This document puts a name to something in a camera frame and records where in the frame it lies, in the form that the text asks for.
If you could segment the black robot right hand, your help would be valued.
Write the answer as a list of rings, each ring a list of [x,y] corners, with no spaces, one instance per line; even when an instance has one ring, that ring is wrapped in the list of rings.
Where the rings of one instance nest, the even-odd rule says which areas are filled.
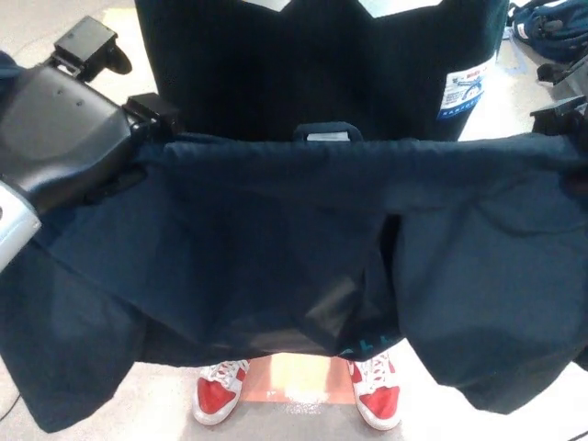
[[[532,131],[548,136],[569,135],[587,153],[587,97],[572,96],[530,113]]]

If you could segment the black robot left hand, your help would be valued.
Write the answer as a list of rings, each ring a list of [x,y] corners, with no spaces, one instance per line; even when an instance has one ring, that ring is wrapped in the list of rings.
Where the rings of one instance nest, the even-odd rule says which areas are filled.
[[[45,62],[17,76],[1,103],[1,180],[39,214],[134,187],[146,176],[132,161],[139,147],[184,128],[178,109],[155,93],[119,106],[89,86],[103,70],[131,72],[117,37],[82,18]]]

